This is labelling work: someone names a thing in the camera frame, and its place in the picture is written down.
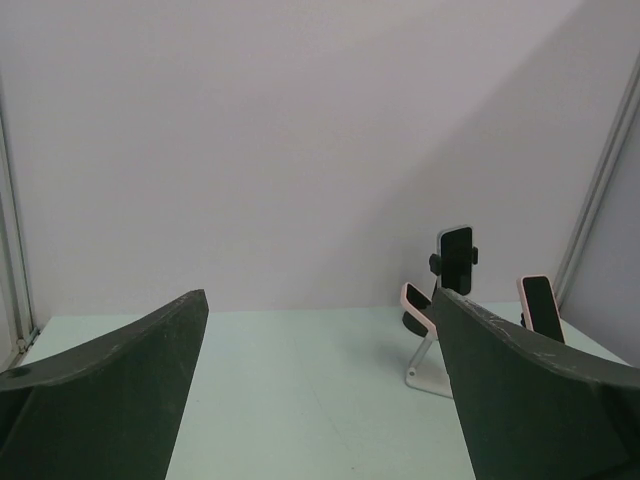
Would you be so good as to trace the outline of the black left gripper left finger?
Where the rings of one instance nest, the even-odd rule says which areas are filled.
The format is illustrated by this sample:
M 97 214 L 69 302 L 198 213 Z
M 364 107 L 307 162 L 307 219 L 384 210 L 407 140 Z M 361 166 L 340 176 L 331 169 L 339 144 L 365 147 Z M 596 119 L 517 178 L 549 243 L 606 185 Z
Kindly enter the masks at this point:
M 2 478 L 165 478 L 207 320 L 206 295 L 193 290 L 2 372 Z

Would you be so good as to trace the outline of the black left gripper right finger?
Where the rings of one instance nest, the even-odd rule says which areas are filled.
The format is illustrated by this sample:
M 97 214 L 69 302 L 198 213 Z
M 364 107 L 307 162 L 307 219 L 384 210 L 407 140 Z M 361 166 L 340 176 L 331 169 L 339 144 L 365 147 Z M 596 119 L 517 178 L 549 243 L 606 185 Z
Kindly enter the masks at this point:
M 432 320 L 478 479 L 636 479 L 639 371 L 438 290 Z

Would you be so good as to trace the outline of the pink phone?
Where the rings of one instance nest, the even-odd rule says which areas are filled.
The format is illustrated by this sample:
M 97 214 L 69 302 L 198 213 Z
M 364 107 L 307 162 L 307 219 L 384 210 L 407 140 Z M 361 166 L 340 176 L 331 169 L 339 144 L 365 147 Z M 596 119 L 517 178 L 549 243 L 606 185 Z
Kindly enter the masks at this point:
M 528 275 L 517 282 L 522 313 L 528 330 L 560 343 L 565 343 L 560 315 L 549 278 Z
M 417 336 L 437 340 L 437 328 L 430 318 L 432 314 L 431 299 L 412 283 L 407 282 L 401 288 L 400 302 L 404 309 L 403 325 Z

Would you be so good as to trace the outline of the white folding phone stand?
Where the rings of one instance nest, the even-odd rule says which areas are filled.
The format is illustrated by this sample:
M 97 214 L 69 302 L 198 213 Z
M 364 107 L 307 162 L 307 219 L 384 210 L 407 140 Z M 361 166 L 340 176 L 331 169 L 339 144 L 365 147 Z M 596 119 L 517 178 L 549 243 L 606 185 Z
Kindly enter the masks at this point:
M 405 383 L 410 388 L 433 395 L 453 397 L 439 342 L 431 334 L 423 339 L 411 358 Z

